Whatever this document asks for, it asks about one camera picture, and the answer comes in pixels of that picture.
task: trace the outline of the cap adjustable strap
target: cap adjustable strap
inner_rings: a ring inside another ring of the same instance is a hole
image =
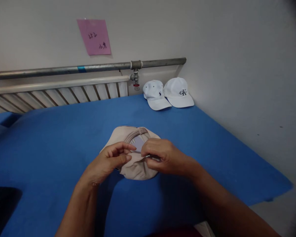
[[[139,127],[137,128],[135,131],[131,132],[127,137],[126,139],[124,140],[124,142],[126,143],[130,143],[131,140],[138,136],[139,134],[143,134],[143,133],[148,133],[148,131],[144,128],[144,127]]]

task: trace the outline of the cap brim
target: cap brim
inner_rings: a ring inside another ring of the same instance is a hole
[[[152,108],[153,110],[161,110],[172,106],[165,98],[147,101],[150,108]]]
[[[167,98],[170,104],[176,108],[184,108],[194,105],[192,97],[187,94],[185,98]]]

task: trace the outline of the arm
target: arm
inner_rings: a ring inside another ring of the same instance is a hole
[[[133,145],[119,142],[107,146],[88,165],[78,181],[55,237],[94,236],[98,186],[116,167],[130,161]]]
[[[161,161],[146,159],[147,166],[161,173],[190,179],[200,194],[209,222],[222,236],[279,236],[261,217],[229,193],[192,157],[183,154],[170,141],[149,139],[142,156],[157,155]]]

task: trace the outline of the metal pipe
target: metal pipe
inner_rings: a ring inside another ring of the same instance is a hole
[[[128,62],[128,63],[112,63],[112,64],[95,64],[95,65],[87,65],[87,66],[50,67],[50,68],[39,68],[39,69],[29,69],[29,70],[17,70],[17,71],[0,71],[0,80],[26,78],[26,77],[65,75],[65,74],[86,73],[86,72],[141,69],[146,67],[182,65],[182,64],[185,64],[185,62],[186,62],[186,58],[176,58],[176,59],[162,59],[162,60],[152,60],[152,61],[133,61],[133,63]]]

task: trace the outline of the hand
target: hand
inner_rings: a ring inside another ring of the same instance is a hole
[[[88,165],[80,180],[93,186],[102,183],[116,167],[121,167],[131,160],[131,150],[136,150],[131,144],[118,142],[105,147]]]
[[[201,165],[196,160],[182,153],[165,139],[148,139],[141,148],[141,156],[148,154],[157,155],[161,158],[161,161],[146,158],[148,168],[161,173],[181,175],[193,179],[202,170]]]

